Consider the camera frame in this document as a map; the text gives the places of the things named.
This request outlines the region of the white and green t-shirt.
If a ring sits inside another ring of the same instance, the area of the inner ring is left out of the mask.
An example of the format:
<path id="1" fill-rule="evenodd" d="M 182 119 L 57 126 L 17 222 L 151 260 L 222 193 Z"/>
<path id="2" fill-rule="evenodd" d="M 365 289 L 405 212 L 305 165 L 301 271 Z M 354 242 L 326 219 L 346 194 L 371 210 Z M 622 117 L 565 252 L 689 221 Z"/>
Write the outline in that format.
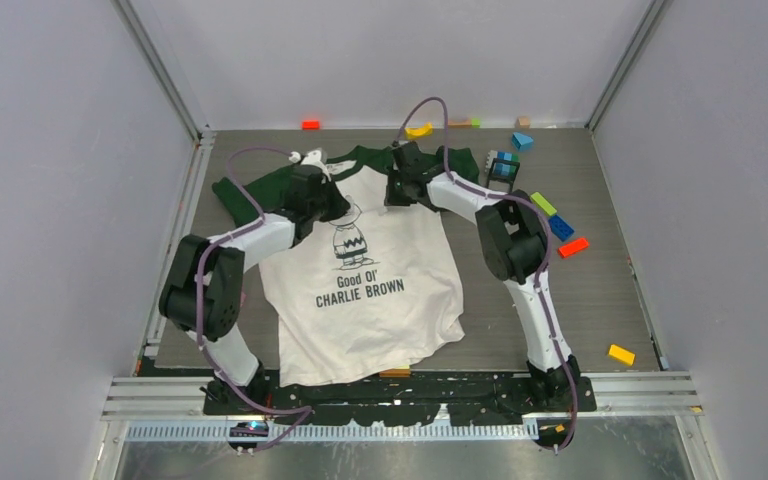
<path id="1" fill-rule="evenodd" d="M 356 146 L 327 167 L 348 213 L 262 261 L 278 315 L 280 382 L 353 382 L 460 341 L 463 286 L 439 213 L 385 204 L 387 149 Z"/>

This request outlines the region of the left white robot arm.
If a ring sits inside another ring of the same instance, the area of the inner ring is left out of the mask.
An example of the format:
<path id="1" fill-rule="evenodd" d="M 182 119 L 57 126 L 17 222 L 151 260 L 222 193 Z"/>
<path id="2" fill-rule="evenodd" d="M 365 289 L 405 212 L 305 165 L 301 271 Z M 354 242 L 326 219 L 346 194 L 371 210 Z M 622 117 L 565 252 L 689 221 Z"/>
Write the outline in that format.
<path id="1" fill-rule="evenodd" d="M 291 154 L 289 184 L 278 209 L 255 208 L 254 221 L 210 238 L 183 237 L 175 251 L 158 311 L 193 336 L 228 400 L 240 412 L 267 412 L 267 389 L 258 358 L 237 326 L 244 274 L 269 257 L 292 249 L 315 223 L 338 219 L 349 210 L 316 148 Z"/>

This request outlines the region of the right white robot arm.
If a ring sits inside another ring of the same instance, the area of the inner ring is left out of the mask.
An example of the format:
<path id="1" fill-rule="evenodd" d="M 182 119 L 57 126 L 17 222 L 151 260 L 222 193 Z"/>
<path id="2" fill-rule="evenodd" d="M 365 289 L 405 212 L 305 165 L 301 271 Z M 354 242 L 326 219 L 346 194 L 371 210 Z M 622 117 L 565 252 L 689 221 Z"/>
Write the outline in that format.
<path id="1" fill-rule="evenodd" d="M 470 182 L 451 170 L 447 157 L 427 157 L 415 142 L 396 140 L 390 154 L 386 205 L 419 204 L 475 225 L 487 269 L 507 288 L 524 331 L 532 400 L 544 410 L 564 403 L 576 411 L 580 370 L 550 292 L 546 218 L 526 194 Z"/>

